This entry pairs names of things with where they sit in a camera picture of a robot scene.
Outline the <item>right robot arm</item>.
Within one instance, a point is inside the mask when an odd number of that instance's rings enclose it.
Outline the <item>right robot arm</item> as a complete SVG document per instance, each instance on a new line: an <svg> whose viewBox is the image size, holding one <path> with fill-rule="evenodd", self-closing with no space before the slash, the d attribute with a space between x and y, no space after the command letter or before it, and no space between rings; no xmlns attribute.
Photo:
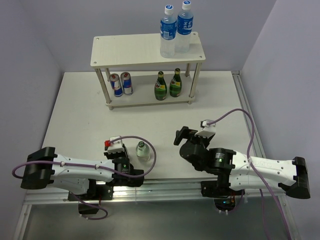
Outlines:
<svg viewBox="0 0 320 240"><path fill-rule="evenodd" d="M176 131L173 144L180 146L180 156L196 171L217 176L216 180L201 181L201 194L208 198L240 196L246 190L282 191L295 199L310 199L306 160L273 160L245 154L222 147L209 148L215 133L183 126Z"/></svg>

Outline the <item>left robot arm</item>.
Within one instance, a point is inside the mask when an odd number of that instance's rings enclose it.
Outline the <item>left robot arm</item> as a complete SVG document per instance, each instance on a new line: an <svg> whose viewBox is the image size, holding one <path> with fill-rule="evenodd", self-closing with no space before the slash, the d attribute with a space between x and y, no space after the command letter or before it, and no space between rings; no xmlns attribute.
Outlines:
<svg viewBox="0 0 320 240"><path fill-rule="evenodd" d="M54 147L44 147L27 157L20 187L25 190L41 190L47 187L67 190L86 200L96 197L96 182L107 186L140 187L144 171L134 169L127 148L106 147L105 160L90 161L55 153Z"/></svg>

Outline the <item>green glass bottle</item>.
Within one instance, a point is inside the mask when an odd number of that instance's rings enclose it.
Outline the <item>green glass bottle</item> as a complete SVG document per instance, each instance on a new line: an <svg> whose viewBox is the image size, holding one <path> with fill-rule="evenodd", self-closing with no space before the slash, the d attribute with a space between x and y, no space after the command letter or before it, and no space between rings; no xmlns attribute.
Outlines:
<svg viewBox="0 0 320 240"><path fill-rule="evenodd" d="M179 68L176 68L174 70L174 75L169 84L169 94L174 98L178 97L182 91L182 80L180 72L181 70Z"/></svg>
<svg viewBox="0 0 320 240"><path fill-rule="evenodd" d="M162 71L158 72L157 80L154 85L154 95L158 101L163 101L167 97L167 84Z"/></svg>

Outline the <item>clear glass bottle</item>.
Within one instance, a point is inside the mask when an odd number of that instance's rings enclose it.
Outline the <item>clear glass bottle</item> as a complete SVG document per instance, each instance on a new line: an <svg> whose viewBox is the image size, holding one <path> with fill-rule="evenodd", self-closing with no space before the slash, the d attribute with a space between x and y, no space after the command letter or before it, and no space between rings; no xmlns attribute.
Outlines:
<svg viewBox="0 0 320 240"><path fill-rule="evenodd" d="M141 162L148 162L150 160L150 148L144 141L140 141L137 144L135 151L138 160Z"/></svg>

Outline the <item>blue label water bottle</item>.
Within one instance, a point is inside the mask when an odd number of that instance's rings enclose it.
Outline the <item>blue label water bottle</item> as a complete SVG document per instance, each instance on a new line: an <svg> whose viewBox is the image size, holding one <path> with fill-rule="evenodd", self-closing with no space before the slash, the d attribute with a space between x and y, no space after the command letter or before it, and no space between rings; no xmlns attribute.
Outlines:
<svg viewBox="0 0 320 240"><path fill-rule="evenodd" d="M191 32L193 28L194 15L191 11L191 1L182 2L181 11L177 15L177 30L175 40L175 52L187 53L190 48Z"/></svg>
<svg viewBox="0 0 320 240"><path fill-rule="evenodd" d="M175 39L177 20L174 17L174 6L167 4L164 8L164 17L160 20L160 54L164 58L175 55Z"/></svg>

